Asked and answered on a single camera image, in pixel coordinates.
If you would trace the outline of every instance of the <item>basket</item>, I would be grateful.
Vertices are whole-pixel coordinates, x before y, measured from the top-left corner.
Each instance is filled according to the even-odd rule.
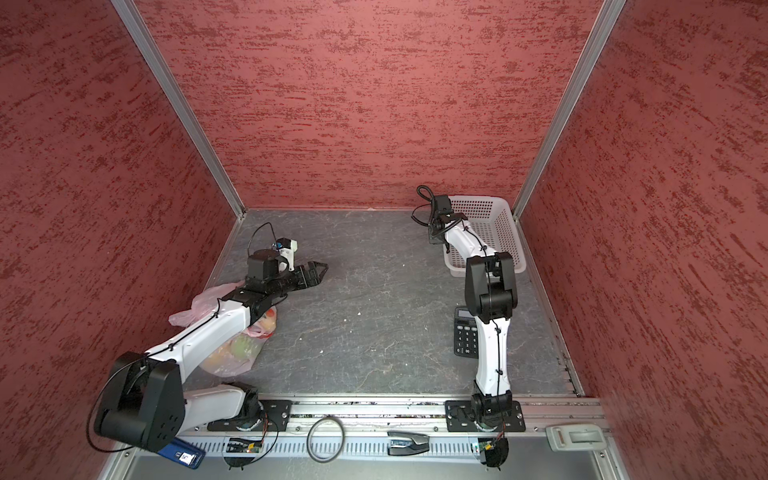
[[[499,252],[509,252],[512,255],[515,259],[515,273],[525,272],[525,257],[518,229],[515,228],[506,200],[477,195],[451,195],[449,198],[453,210],[467,216],[472,229],[483,241]],[[443,256],[451,275],[465,275],[466,263],[453,245],[448,253],[443,250]]]

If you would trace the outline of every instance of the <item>plastic bag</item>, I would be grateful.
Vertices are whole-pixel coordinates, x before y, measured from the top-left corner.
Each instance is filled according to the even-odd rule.
[[[189,326],[199,319],[213,314],[218,307],[217,299],[226,295],[242,283],[226,283],[214,286],[192,300],[192,308],[168,317],[175,326]],[[277,309],[273,306],[252,326],[234,335],[214,350],[200,368],[219,377],[238,376],[253,368],[253,362],[261,348],[277,327]]]

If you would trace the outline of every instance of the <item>textured red wall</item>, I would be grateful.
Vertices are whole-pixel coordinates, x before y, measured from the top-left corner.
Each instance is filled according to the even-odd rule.
[[[766,21],[628,2],[523,214],[634,480],[768,478]]]
[[[2,2],[0,84],[0,478],[90,480],[112,361],[171,334],[233,214],[106,0]]]
[[[137,0],[248,207],[514,200],[601,0]]]

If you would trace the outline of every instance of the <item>black mounting plate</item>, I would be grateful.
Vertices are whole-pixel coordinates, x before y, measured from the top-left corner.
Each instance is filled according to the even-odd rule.
[[[264,406],[266,417],[277,426],[278,432],[285,432],[290,420],[290,406],[293,402],[290,400],[260,400]],[[274,432],[273,427],[270,426],[270,432]],[[215,422],[208,423],[208,432],[239,432],[245,434],[242,430],[238,430],[228,420],[216,420]]]
[[[520,402],[512,402],[514,413],[504,417],[505,430],[507,432],[524,432],[525,420],[520,410]],[[447,400],[445,402],[445,423],[449,432],[480,432],[472,415],[472,403],[469,400]],[[498,425],[493,432],[500,432],[502,426]]]

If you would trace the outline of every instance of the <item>black calculator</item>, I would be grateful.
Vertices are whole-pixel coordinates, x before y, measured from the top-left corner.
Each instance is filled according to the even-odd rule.
[[[453,353],[471,359],[478,354],[478,326],[467,307],[457,306],[453,316]]]

